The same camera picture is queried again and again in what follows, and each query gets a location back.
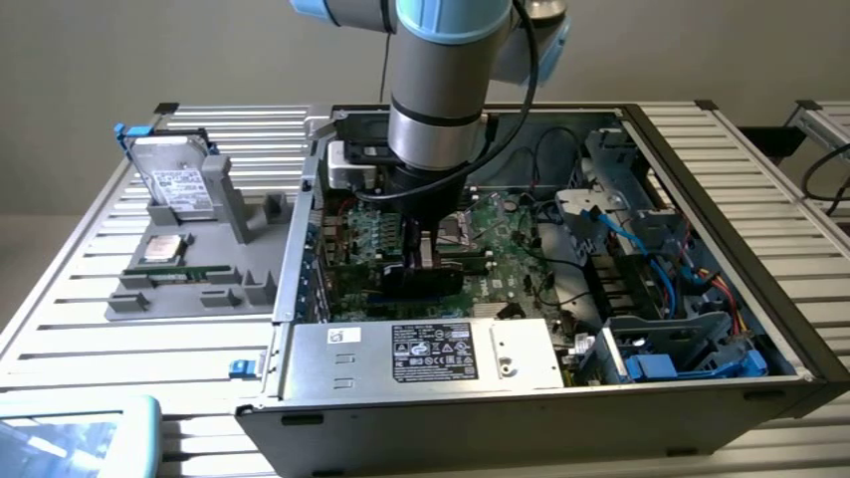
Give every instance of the white wall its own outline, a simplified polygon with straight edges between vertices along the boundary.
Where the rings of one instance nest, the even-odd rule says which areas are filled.
[[[569,3],[543,101],[709,98],[777,122],[797,98],[850,99],[847,0]],[[118,160],[112,124],[158,102],[374,101],[382,41],[285,0],[0,0],[0,212],[80,213]]]

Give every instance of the green circuit board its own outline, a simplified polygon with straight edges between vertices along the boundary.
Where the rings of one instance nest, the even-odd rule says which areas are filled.
[[[540,306],[523,284],[528,275],[537,287],[548,267],[511,239],[513,231],[529,233],[531,221],[524,206],[504,210],[505,201],[517,205],[515,196],[492,193],[442,220],[436,241],[442,263],[461,263],[464,271],[482,274],[464,277],[458,294],[414,301],[382,298],[376,286],[381,264],[400,257],[401,218],[356,205],[325,232],[336,240],[328,264],[332,322],[493,317],[507,304],[516,304],[527,317],[559,317],[557,308]],[[553,295],[543,297],[553,300]]]

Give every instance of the label sticker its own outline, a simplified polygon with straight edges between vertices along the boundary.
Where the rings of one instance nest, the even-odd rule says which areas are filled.
[[[328,344],[350,344],[360,341],[360,328],[328,329]]]
[[[197,169],[153,171],[152,176],[173,212],[212,210],[212,200]]]
[[[398,383],[477,379],[468,322],[393,326],[392,349]]]

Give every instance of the screen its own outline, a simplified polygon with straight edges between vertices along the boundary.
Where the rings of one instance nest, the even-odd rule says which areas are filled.
[[[0,418],[0,470],[19,478],[96,478],[120,413]]]

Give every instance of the metal panel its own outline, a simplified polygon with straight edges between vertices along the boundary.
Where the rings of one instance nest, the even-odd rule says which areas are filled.
[[[850,112],[850,103],[835,107]],[[274,146],[276,149],[265,150],[249,146],[293,145],[278,139],[288,137],[281,133],[300,129],[305,110],[297,107],[180,108],[166,124],[186,128],[202,126],[221,133],[276,133],[265,137],[244,135],[229,149],[238,151],[233,154],[233,181],[237,187],[245,185],[242,191],[249,199],[252,191],[261,191],[249,189],[262,186],[256,181],[268,180],[270,186],[278,188],[297,184],[290,182],[288,172],[300,169],[302,149]],[[679,141],[675,147],[691,151],[683,153],[691,157],[688,168],[711,193],[719,189],[775,187],[775,179],[761,171],[743,147],[737,148],[740,155],[728,152],[727,145],[720,148],[721,152],[701,151],[725,143],[724,140],[703,141],[704,138],[727,138],[735,144],[739,139],[693,104],[651,104],[644,111],[671,143]],[[137,189],[126,192],[126,188],[140,186],[130,185],[132,179],[122,166],[114,187],[108,187],[101,194],[76,236],[45,274],[41,291],[27,300],[3,332],[0,343],[10,341],[13,346],[0,359],[0,386],[11,387],[3,396],[31,399],[85,397],[92,392],[152,393],[161,401],[166,420],[158,476],[272,477],[268,463],[228,416],[233,398],[256,394],[258,382],[224,378],[225,365],[232,359],[252,359],[264,349],[270,334],[269,330],[265,333],[261,330],[266,318],[198,317],[120,327],[102,319],[104,302],[73,302],[104,292],[110,279],[102,276],[118,273],[133,252],[133,248],[128,248],[133,244],[132,236],[121,234],[141,234],[146,216],[145,193]],[[126,194],[137,197],[120,200]],[[787,277],[793,281],[787,287],[801,291],[816,288],[805,288],[804,283],[809,282],[809,276],[817,276],[808,274],[817,268],[828,276],[817,276],[829,284],[828,300],[807,297],[807,302],[799,303],[797,307],[813,327],[828,337],[828,344],[843,355],[844,364],[850,364],[850,339],[841,329],[850,328],[850,298],[832,297],[840,293],[847,261],[823,235],[821,227],[809,222],[808,213],[791,202],[724,202],[719,208],[743,235],[755,234],[748,237],[749,246],[779,280],[784,282]],[[791,232],[788,238],[773,233],[784,226]],[[749,232],[759,230],[771,231],[769,237]],[[817,237],[797,236],[800,231],[807,235],[811,230],[819,232]],[[799,275],[805,276],[801,284]],[[86,279],[70,280],[72,276]],[[825,332],[829,328],[836,328],[836,332]],[[845,398],[839,398],[835,403],[801,420],[768,422],[711,457],[482,470],[449,476],[850,476],[850,409]]]

